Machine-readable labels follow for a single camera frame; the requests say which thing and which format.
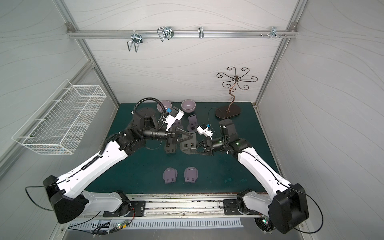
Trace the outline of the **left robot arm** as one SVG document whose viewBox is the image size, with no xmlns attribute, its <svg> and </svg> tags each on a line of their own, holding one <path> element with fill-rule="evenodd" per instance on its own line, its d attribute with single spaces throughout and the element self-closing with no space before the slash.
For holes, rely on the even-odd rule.
<svg viewBox="0 0 384 240">
<path fill-rule="evenodd" d="M 119 217 L 128 214 L 132 205 L 123 191 L 92 193 L 85 189 L 108 169 L 145 147 L 147 140 L 177 144 L 183 141 L 179 138 L 181 134 L 187 135 L 188 140 L 192 138 L 182 129 L 171 129 L 176 121 L 182 119 L 183 111 L 176 107 L 166 109 L 159 120 L 155 113 L 152 108 L 135 112 L 132 122 L 124 130 L 110 136 L 98 153 L 68 173 L 58 178 L 49 176 L 43 181 L 60 224 L 88 212 L 105 211 Z"/>
</svg>

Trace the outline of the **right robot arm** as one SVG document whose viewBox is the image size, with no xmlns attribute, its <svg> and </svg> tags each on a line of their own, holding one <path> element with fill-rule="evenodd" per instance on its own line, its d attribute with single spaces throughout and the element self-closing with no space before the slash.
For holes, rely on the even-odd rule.
<svg viewBox="0 0 384 240">
<path fill-rule="evenodd" d="M 282 234 L 286 234 L 309 218 L 307 195 L 300 184 L 291 184 L 271 168 L 244 138 L 240 138 L 232 120 L 219 122 L 221 137 L 214 138 L 209 125 L 196 128 L 205 140 L 196 145 L 202 148 L 195 154 L 212 156 L 223 152 L 233 156 L 258 180 L 267 192 L 262 196 L 247 190 L 238 195 L 239 211 L 255 211 L 267 217 Z"/>
</svg>

